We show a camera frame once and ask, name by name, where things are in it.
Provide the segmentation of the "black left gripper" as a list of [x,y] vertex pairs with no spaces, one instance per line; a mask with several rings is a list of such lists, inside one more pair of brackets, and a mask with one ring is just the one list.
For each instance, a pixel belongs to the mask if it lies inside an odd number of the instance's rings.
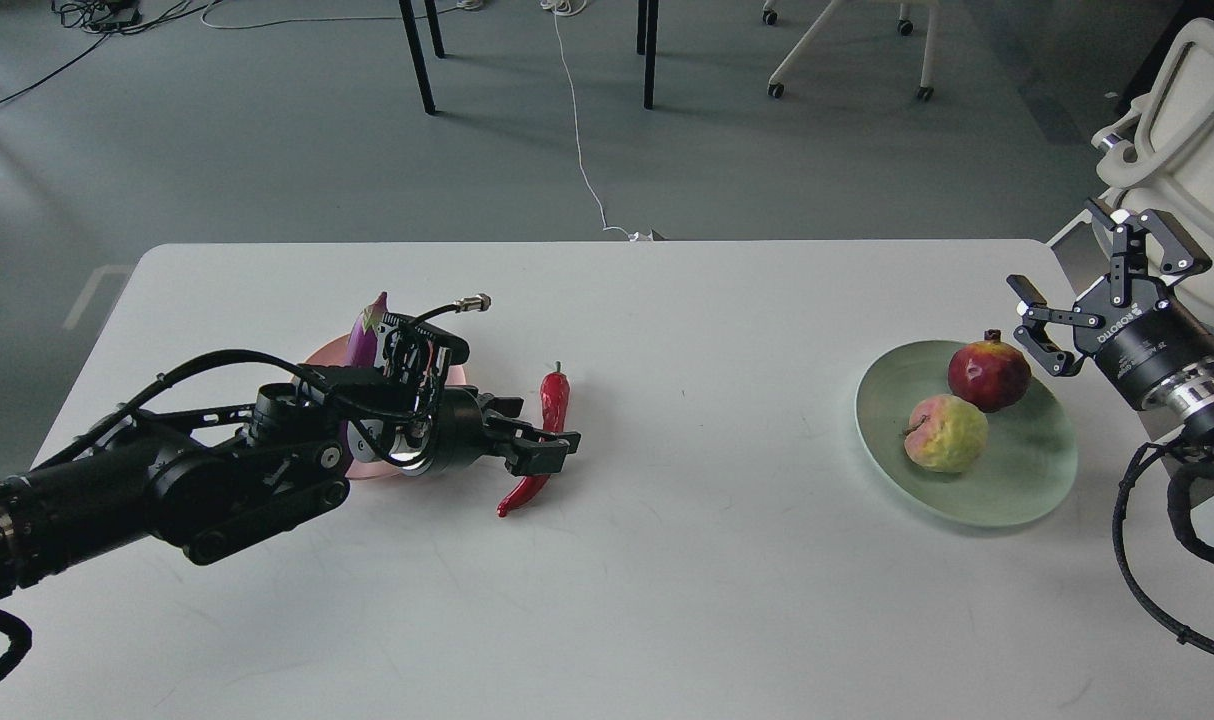
[[369,421],[365,427],[399,464],[368,450],[365,475],[429,477],[469,467],[482,457],[501,457],[514,477],[560,474],[566,457],[578,450],[582,433],[555,432],[524,421],[520,418],[523,406],[520,396],[493,395],[475,386],[447,387],[419,447],[412,446],[409,437],[392,436],[378,421]]

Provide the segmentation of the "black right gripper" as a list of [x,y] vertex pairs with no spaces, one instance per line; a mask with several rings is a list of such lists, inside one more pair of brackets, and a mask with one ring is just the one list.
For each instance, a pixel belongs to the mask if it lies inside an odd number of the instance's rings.
[[[1093,223],[1110,233],[1110,273],[1077,299],[1078,310],[1050,307],[1026,274],[1008,274],[1019,297],[1014,338],[1054,378],[1073,378],[1083,361],[1093,363],[1134,410],[1159,404],[1155,389],[1189,365],[1214,372],[1214,336],[1174,297],[1165,277],[1180,283],[1212,268],[1182,223],[1169,211],[1134,214],[1101,199],[1087,202]],[[1073,355],[1046,333],[1046,325],[1077,329]]]

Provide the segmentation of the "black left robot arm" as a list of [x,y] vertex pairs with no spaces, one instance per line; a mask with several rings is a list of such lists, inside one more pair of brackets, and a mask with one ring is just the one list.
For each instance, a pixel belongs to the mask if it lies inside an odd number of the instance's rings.
[[[250,404],[151,413],[147,401],[223,365],[265,364],[290,381]],[[251,350],[202,355],[160,374],[49,460],[0,478],[0,600],[151,535],[212,565],[346,501],[356,433],[409,475],[501,457],[515,477],[558,474],[579,433],[520,418],[523,399],[452,386],[421,363],[293,364]],[[32,650],[0,610],[0,682]]]

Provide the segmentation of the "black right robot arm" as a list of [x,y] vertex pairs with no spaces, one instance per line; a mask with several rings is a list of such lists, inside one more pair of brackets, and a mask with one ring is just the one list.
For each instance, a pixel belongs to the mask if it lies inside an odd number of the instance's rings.
[[1180,546],[1214,565],[1214,546],[1193,523],[1195,487],[1214,488],[1214,334],[1178,300],[1175,288],[1212,268],[1212,259],[1169,211],[1084,205],[1088,222],[1110,238],[1110,266],[1068,308],[1055,308],[1023,274],[1006,282],[1019,297],[1014,336],[1046,374],[1073,378],[1093,363],[1131,409],[1164,407],[1178,436],[1134,450],[1116,495],[1111,539],[1116,565],[1139,606],[1179,644],[1214,656],[1214,639],[1180,623],[1152,600],[1128,562],[1124,523],[1131,491],[1156,461],[1178,469],[1165,486],[1165,516]]

